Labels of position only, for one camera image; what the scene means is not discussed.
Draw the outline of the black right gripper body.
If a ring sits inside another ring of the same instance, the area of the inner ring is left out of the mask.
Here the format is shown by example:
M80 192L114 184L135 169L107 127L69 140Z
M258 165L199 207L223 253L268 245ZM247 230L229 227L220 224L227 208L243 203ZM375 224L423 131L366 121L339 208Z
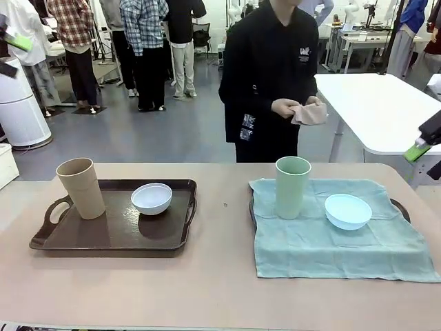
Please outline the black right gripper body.
M419 126L420 138L427 145L440 144L441 137L441 111L439 110L432 117Z

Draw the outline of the person's right hand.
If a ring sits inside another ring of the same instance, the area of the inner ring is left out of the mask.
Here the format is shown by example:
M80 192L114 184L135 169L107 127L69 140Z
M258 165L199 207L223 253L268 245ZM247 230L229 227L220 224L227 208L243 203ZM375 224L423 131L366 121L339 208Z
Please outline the person's right hand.
M277 99L271 104L271 111L275 112L284 119L294 116L294 108L299 106L299 102L291 99Z

